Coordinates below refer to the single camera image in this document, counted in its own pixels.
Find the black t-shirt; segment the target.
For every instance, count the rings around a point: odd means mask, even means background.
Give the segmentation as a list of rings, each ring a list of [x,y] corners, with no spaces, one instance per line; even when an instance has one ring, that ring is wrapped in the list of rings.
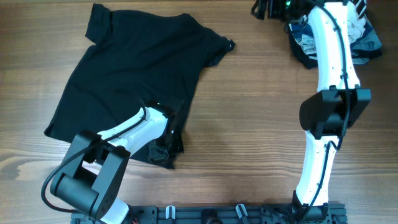
[[[132,158],[172,169],[183,152],[182,131],[201,71],[217,65],[234,42],[189,14],[112,11],[98,3],[91,8],[86,38],[91,45],[68,79],[45,135],[71,142],[82,130],[105,131],[144,105],[160,104],[172,114],[171,142],[147,144]]]

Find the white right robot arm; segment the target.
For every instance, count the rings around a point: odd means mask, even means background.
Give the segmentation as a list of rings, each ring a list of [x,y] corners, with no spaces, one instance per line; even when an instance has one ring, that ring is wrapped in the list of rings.
[[[257,19],[309,25],[315,41],[318,88],[300,106],[306,149],[301,178],[281,214],[287,223],[338,223],[342,217],[344,206],[328,202],[333,160],[371,101],[351,58],[348,16],[355,10],[351,1],[256,1],[251,9]]]

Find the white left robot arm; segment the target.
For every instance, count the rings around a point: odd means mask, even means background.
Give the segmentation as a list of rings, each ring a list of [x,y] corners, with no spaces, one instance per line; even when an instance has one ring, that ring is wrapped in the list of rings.
[[[125,122],[106,131],[77,134],[62,163],[46,178],[41,197],[50,193],[69,204],[72,223],[138,223],[133,208],[118,199],[121,182],[131,156],[143,146],[156,152],[151,162],[166,162],[171,150],[181,149],[176,127],[183,103],[168,107],[150,102]]]

